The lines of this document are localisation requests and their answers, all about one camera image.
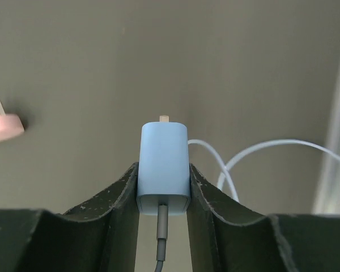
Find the coiled white wire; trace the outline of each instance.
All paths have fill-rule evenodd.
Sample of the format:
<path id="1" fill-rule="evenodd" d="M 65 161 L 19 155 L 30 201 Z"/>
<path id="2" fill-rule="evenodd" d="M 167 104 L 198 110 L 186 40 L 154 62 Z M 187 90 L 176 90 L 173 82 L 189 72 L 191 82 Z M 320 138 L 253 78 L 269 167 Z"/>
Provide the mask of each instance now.
<path id="1" fill-rule="evenodd" d="M 217 182 L 217 187 L 222 190 L 223 189 L 223 185 L 224 185 L 224 181 L 225 179 L 227 180 L 228 184 L 229 184 L 229 188 L 231 190 L 231 194 L 232 197 L 235 201 L 238 201 L 238 194 L 237 191 L 235 189 L 234 183 L 232 181 L 232 178 L 229 174 L 228 171 L 230 171 L 234 165 L 236 165 L 236 163 L 238 163 L 242 158 L 244 158 L 245 156 L 258 151 L 260 149 L 266 148 L 266 147 L 270 147 L 270 146 L 280 146 L 280 145 L 304 145 L 304 146 L 310 146 L 316 149 L 319 149 L 327 154 L 329 154 L 330 156 L 332 156 L 334 159 L 336 159 L 337 161 L 340 162 L 340 156 L 335 154 L 334 152 L 332 152 L 331 150 L 328 150 L 327 148 L 324 148 L 322 146 L 319 146 L 317 144 L 314 143 L 310 143 L 310 142 L 306 142 L 306 141 L 301 141 L 301 140 L 296 140 L 296 139 L 279 139 L 279 140 L 271 140 L 271 141 L 267 141 L 267 142 L 262 142 L 262 143 L 258 143 L 255 144 L 253 146 L 250 146 L 242 151 L 240 151 L 238 154 L 236 154 L 230 161 L 227 162 L 227 164 L 224 165 L 224 161 L 222 160 L 222 158 L 220 157 L 220 155 L 217 153 L 217 151 L 207 142 L 202 141 L 202 140 L 189 140 L 188 144 L 192 144 L 192 143 L 196 143 L 198 145 L 204 146 L 205 148 L 207 148 L 216 158 L 218 164 L 220 165 L 220 168 L 222 170 L 222 172 L 220 173 L 219 177 L 218 177 L 218 182 Z"/>

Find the cable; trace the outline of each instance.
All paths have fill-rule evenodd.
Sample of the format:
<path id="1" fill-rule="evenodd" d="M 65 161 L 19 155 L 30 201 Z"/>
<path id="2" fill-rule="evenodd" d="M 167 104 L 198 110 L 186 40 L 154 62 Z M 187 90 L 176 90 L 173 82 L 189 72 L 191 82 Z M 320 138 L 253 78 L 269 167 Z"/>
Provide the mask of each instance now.
<path id="1" fill-rule="evenodd" d="M 213 146 L 211 146 L 210 144 L 208 144 L 205 141 L 197 140 L 197 139 L 188 140 L 188 145 L 191 145 L 191 144 L 201 145 L 201 146 L 205 147 L 206 149 L 208 149 L 208 151 L 210 153 L 212 153 L 212 155 L 214 156 L 214 158 L 218 162 L 218 164 L 219 164 L 219 166 L 220 166 L 220 168 L 221 168 L 221 170 L 223 172 L 223 177 L 225 177 L 227 179 L 227 181 L 228 181 L 228 185 L 229 185 L 229 188 L 231 190 L 232 198 L 235 201 L 239 202 L 237 190 L 236 190 L 236 188 L 234 186 L 234 183 L 232 181 L 231 175 L 229 174 L 226 166 L 224 165 L 224 161 L 222 160 L 220 155 L 217 153 L 217 151 L 213 148 Z"/>
<path id="2" fill-rule="evenodd" d="M 242 151 L 240 151 L 238 154 L 236 154 L 228 163 L 226 164 L 226 170 L 230 171 L 236 163 L 238 163 L 242 158 L 245 156 L 258 151 L 260 149 L 263 149 L 265 147 L 270 147 L 270 146 L 280 146 L 280 145 L 304 145 L 304 146 L 310 146 L 314 147 L 316 149 L 319 149 L 330 156 L 332 156 L 334 159 L 340 162 L 340 156 L 332 152 L 331 150 L 328 150 L 327 148 L 324 148 L 322 146 L 319 146 L 314 143 L 306 142 L 306 141 L 301 141 L 301 140 L 296 140 L 296 139 L 279 139 L 279 140 L 272 140 L 272 141 L 267 141 L 267 142 L 262 142 L 255 144 L 253 146 L 250 146 Z M 227 178 L 227 175 L 224 175 L 223 173 L 220 173 L 218 177 L 218 183 L 217 187 L 222 190 L 223 185 L 224 185 L 224 179 Z"/>
<path id="3" fill-rule="evenodd" d="M 169 208 L 166 205 L 159 205 L 158 209 L 158 249 L 156 254 L 156 268 L 155 272 L 161 272 L 163 269 L 165 255 L 166 255 L 166 241 L 168 238 L 168 218 Z"/>

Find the gray surface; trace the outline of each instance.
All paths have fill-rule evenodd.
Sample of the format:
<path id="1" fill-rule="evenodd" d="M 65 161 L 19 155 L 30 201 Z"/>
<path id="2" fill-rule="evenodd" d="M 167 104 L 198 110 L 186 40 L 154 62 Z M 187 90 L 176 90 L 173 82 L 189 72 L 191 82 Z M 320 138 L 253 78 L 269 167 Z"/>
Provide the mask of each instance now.
<path id="1" fill-rule="evenodd" d="M 0 0 L 0 99 L 28 123 L 0 144 L 0 207 L 65 211 L 138 159 L 141 126 L 168 114 L 224 159 L 253 143 L 324 143 L 340 49 L 340 0 Z M 190 148 L 209 180 L 213 158 Z M 261 213 L 307 212 L 320 153 L 278 147 L 232 176 Z M 154 268 L 141 217 L 137 272 Z M 184 216 L 166 271 L 189 271 Z"/>

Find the pink object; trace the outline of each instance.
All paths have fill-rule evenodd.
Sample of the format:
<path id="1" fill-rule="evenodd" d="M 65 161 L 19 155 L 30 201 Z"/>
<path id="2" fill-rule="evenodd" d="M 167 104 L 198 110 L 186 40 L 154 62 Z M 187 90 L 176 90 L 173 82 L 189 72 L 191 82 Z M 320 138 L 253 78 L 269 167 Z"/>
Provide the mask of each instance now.
<path id="1" fill-rule="evenodd" d="M 24 132 L 24 127 L 15 114 L 0 115 L 0 141 L 19 136 Z"/>

